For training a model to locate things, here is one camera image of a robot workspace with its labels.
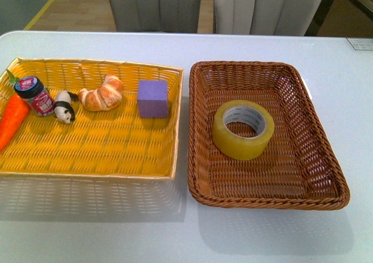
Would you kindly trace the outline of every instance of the yellow tape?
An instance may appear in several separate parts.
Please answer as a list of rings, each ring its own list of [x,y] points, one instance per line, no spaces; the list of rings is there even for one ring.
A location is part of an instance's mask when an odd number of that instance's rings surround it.
[[[238,136],[227,128],[227,124],[242,122],[251,126],[257,136]],[[234,100],[222,104],[217,110],[212,129],[213,142],[225,155],[237,160],[258,157],[267,147],[275,124],[272,116],[262,106],[251,101]]]

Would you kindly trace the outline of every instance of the carrot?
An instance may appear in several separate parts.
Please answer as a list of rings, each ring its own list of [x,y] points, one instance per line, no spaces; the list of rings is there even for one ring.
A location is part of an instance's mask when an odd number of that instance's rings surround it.
[[[9,99],[0,121],[0,151],[12,140],[30,110],[31,107],[17,94]]]

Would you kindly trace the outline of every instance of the jar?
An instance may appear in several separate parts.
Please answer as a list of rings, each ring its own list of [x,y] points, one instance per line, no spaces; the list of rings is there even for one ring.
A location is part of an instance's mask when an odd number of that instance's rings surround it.
[[[21,78],[14,85],[14,90],[38,116],[48,116],[54,112],[54,100],[36,76]]]

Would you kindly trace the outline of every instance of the basket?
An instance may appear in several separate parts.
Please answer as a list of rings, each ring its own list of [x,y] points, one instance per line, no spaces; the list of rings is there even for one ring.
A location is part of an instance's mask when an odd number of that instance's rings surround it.
[[[188,186],[200,203],[223,208],[335,210],[350,192],[299,73],[275,62],[198,62],[189,83]],[[231,100],[260,104],[275,132],[257,158],[239,161],[212,141],[217,109]],[[254,136],[247,125],[229,128]]]
[[[0,154],[0,174],[173,179],[175,176],[183,69],[161,65],[82,59],[15,59],[17,77],[40,78],[55,97],[61,90],[96,89],[106,74],[125,87],[121,105],[92,112],[73,103],[76,120],[64,124],[31,112]],[[169,117],[139,117],[141,79],[167,80]],[[14,94],[8,74],[0,76],[0,115]]]

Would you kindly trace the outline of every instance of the toy panda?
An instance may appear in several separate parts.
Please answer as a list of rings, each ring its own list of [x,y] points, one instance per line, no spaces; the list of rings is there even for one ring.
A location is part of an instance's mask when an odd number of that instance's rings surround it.
[[[54,117],[60,122],[70,124],[75,120],[75,112],[71,106],[71,102],[78,101],[77,94],[68,92],[66,90],[58,92],[54,102]]]

